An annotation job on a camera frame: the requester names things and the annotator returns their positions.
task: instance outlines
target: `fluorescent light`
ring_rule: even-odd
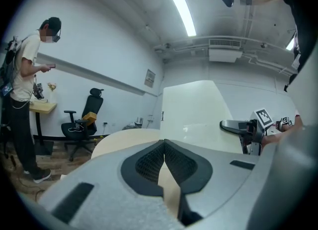
[[[197,33],[195,32],[195,27],[193,24],[193,20],[192,20],[187,2],[185,0],[173,0],[173,2],[180,13],[181,19],[184,23],[184,27],[188,33],[188,36],[189,37],[196,36]]]
[[[288,51],[292,50],[294,47],[294,37],[292,38],[292,40],[290,41],[290,43],[288,44],[288,46],[286,47],[286,49]]]

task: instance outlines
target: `chair armrest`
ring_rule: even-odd
[[[81,125],[84,128],[84,135],[86,137],[86,139],[88,139],[88,132],[87,132],[87,123],[89,122],[89,120],[75,120],[75,123]]]
[[[69,113],[70,114],[70,118],[71,118],[71,122],[74,122],[74,116],[73,114],[76,113],[75,111],[64,111],[65,113]]]

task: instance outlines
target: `yellow object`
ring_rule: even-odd
[[[96,113],[89,112],[82,119],[89,120],[89,122],[87,123],[87,126],[89,126],[95,122],[95,120],[97,119],[97,115]]]
[[[56,107],[56,105],[56,103],[42,103],[33,101],[32,104],[30,104],[29,110],[31,112],[48,114]]]

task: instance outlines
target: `white t-shirt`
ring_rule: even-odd
[[[28,77],[21,76],[22,58],[31,60],[33,65],[36,62],[36,56],[40,47],[40,32],[37,30],[25,39],[20,50],[15,57],[15,78],[13,81],[13,92],[11,98],[16,101],[29,101],[33,91],[34,75]]]

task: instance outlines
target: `chair headrest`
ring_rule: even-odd
[[[96,89],[93,88],[89,91],[89,93],[94,96],[94,97],[100,97],[101,96],[101,92],[103,91],[103,89]]]

